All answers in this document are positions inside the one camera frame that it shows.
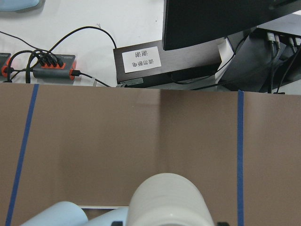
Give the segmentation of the pale green cup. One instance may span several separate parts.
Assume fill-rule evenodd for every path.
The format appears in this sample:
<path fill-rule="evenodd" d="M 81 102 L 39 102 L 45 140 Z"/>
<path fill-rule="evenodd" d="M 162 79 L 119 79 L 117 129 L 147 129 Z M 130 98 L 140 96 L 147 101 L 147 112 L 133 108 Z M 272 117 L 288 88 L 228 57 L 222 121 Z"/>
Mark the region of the pale green cup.
<path fill-rule="evenodd" d="M 127 214 L 128 226 L 213 226 L 206 202 L 197 187 L 174 173 L 160 173 L 142 182 Z"/>

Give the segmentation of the light blue cup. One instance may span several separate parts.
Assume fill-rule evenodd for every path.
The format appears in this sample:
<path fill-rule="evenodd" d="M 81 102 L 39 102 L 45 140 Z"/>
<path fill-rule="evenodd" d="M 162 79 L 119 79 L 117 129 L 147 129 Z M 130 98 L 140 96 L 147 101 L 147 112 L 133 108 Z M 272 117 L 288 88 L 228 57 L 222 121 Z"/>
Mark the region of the light blue cup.
<path fill-rule="evenodd" d="M 22 226 L 81 226 L 88 222 L 87 215 L 78 205 L 62 201 L 22 223 Z"/>
<path fill-rule="evenodd" d="M 121 207 L 111 210 L 92 220 L 89 220 L 86 226 L 126 226 L 128 207 Z"/>

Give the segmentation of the dark box with label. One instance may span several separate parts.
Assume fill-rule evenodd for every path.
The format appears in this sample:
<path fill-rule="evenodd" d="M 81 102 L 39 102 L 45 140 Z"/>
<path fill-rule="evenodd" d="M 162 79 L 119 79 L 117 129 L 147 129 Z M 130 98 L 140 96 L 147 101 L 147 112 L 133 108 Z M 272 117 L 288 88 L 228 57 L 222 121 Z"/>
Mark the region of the dark box with label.
<path fill-rule="evenodd" d="M 117 83 L 148 88 L 212 76 L 222 63 L 218 46 L 223 40 L 176 50 L 163 50 L 161 40 L 116 48 Z"/>

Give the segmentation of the orange grey USB hub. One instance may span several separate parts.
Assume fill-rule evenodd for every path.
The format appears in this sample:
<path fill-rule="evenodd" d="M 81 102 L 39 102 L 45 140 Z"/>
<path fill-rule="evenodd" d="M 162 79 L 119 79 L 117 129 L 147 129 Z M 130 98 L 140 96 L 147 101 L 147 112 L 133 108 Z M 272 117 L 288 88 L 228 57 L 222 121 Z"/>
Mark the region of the orange grey USB hub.
<path fill-rule="evenodd" d="M 76 56 L 75 55 L 56 55 L 60 61 L 56 63 L 56 66 L 37 65 L 33 68 L 33 76 L 37 79 L 70 79 L 73 81 L 75 76 L 72 72 L 76 70 Z"/>

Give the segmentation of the black laptop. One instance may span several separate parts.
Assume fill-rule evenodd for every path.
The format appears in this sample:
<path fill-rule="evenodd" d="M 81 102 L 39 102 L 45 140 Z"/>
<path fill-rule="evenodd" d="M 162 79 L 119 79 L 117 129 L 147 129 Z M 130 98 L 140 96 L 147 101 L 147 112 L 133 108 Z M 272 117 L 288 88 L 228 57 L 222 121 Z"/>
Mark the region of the black laptop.
<path fill-rule="evenodd" d="M 174 50 L 198 45 L 300 9 L 299 0 L 166 0 L 162 46 Z"/>

